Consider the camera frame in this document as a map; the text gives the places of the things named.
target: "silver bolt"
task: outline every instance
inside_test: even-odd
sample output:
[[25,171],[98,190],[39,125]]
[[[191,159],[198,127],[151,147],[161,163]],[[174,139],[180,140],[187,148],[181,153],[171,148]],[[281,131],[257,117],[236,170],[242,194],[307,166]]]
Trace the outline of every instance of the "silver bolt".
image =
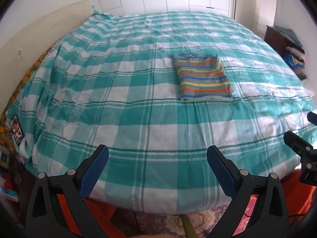
[[39,179],[43,179],[45,177],[45,173],[39,173],[39,175],[37,176]]
[[277,176],[276,173],[271,173],[271,177],[272,177],[273,179],[277,179],[277,178],[278,178],[278,176]]
[[69,169],[68,171],[67,171],[67,174],[69,175],[69,176],[72,176],[73,174],[75,174],[76,173],[76,170],[75,169]]
[[247,176],[249,174],[249,172],[245,169],[241,169],[240,170],[240,173],[243,175],[243,176]]

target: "brown dresser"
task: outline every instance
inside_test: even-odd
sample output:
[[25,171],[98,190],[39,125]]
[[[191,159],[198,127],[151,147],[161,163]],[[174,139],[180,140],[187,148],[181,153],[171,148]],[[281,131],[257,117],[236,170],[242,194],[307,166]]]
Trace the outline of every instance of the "brown dresser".
[[291,41],[272,27],[267,26],[264,41],[267,42],[280,56],[284,56],[286,47]]

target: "headboard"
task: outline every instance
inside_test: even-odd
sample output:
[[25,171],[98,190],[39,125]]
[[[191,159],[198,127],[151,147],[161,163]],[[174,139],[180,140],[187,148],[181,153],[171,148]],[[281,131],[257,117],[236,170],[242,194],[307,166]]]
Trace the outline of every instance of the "headboard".
[[93,13],[88,0],[53,11],[26,26],[0,48],[0,111],[26,71],[59,39]]

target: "green plaid bedsheet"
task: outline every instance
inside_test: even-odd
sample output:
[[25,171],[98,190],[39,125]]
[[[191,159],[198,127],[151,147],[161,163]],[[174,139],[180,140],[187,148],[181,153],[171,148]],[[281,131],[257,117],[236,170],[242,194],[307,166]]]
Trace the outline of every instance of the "green plaid bedsheet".
[[[176,55],[218,55],[232,102],[180,101]],[[310,143],[315,106],[300,80],[262,39],[204,12],[93,14],[56,43],[7,112],[25,138],[28,170],[64,174],[99,144],[110,159],[92,198],[125,208],[183,214],[227,203],[206,161],[216,145],[239,168],[282,178],[299,164],[283,143]]]

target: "white wall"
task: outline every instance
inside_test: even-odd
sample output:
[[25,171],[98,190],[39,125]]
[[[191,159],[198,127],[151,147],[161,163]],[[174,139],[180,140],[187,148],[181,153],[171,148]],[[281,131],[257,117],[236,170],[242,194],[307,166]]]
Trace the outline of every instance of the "white wall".
[[237,0],[235,20],[248,29],[252,29],[256,0]]
[[[82,0],[15,0],[0,21],[0,47],[38,18],[65,5]],[[99,0],[89,0],[101,11]]]
[[274,23],[277,0],[256,0],[252,31],[264,39],[267,25]]
[[[317,93],[317,26],[300,0],[277,0],[274,25],[291,28],[303,44],[305,72]],[[317,95],[313,97],[317,105]]]

